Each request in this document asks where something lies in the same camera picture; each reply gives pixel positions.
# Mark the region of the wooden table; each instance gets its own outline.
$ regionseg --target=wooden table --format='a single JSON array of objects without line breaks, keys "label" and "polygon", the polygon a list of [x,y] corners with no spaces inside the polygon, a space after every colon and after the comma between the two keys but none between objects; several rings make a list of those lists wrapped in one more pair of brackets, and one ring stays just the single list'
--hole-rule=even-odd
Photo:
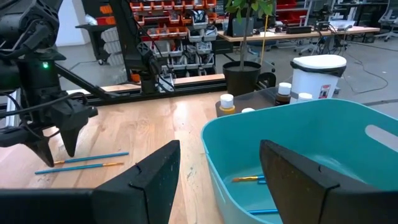
[{"label": "wooden table", "polygon": [[[354,26],[347,30],[347,32],[339,31],[338,34],[362,34],[368,32],[379,32],[380,28],[373,27],[357,27]],[[330,31],[321,31],[323,36],[332,35]],[[243,37],[230,37],[224,35],[224,31],[218,31],[218,35],[228,42],[241,42],[243,41]],[[285,33],[274,33],[274,32],[266,32],[266,40],[281,40],[281,39],[301,39],[301,38],[309,38],[309,37],[319,37],[318,32],[311,32],[307,34],[285,34]],[[263,40],[264,32],[261,32],[259,35],[253,35],[251,37],[247,37],[248,41],[255,40]]]},{"label": "wooden table", "polygon": [[[223,78],[223,75],[180,78],[177,82]],[[108,91],[135,88],[108,86]],[[34,175],[48,167],[27,147],[0,148],[1,188],[97,187],[133,166],[170,140],[181,142],[180,177],[169,223],[223,223],[216,206],[200,133],[216,117],[215,103],[223,92],[102,106],[80,132],[75,158],[130,152],[128,156],[64,164],[82,166],[124,162],[123,166]],[[54,133],[55,128],[45,134]],[[55,161],[68,159],[60,135],[50,140]]]}]

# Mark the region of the potted plant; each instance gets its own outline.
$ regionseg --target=potted plant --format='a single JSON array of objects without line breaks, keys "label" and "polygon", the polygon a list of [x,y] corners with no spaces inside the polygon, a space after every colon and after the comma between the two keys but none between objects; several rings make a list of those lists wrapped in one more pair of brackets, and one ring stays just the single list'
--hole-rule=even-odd
[{"label": "potted plant", "polygon": [[247,36],[249,18],[254,11],[257,11],[259,18],[265,15],[272,15],[274,0],[228,0],[226,11],[230,14],[236,13],[238,22],[242,22],[242,13],[246,11],[245,31],[241,43],[240,62],[228,62],[223,65],[227,90],[234,96],[243,95],[254,91],[257,78],[261,72],[261,65],[256,62],[246,61]]}]

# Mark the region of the white wall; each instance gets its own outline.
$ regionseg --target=white wall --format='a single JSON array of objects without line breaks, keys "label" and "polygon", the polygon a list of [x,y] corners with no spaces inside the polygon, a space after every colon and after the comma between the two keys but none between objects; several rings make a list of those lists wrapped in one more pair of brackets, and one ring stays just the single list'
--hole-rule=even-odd
[{"label": "white wall", "polygon": [[58,47],[83,45],[90,41],[86,30],[75,28],[75,26],[86,24],[81,0],[64,0],[58,16],[60,19],[60,30],[56,42]]}]

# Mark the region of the teal plastic bin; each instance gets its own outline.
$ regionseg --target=teal plastic bin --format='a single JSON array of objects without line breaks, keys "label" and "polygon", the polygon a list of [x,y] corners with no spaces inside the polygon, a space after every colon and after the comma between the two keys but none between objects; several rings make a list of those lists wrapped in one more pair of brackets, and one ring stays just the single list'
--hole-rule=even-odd
[{"label": "teal plastic bin", "polygon": [[202,131],[216,201],[228,224],[282,223],[278,214],[246,212],[276,208],[266,185],[232,183],[234,177],[262,174],[260,140],[274,141],[375,188],[398,190],[398,152],[379,139],[390,137],[386,140],[396,144],[397,136],[398,120],[334,99],[225,116]]}]

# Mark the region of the red label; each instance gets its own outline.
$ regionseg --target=red label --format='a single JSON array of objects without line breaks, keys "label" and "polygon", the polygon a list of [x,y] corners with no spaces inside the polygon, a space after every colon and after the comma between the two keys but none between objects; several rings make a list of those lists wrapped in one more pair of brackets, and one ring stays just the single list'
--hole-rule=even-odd
[{"label": "red label", "polygon": [[330,90],[330,85],[323,85],[321,87],[321,92],[319,92],[319,98],[318,99],[326,99],[326,98],[328,98],[329,90]]}]

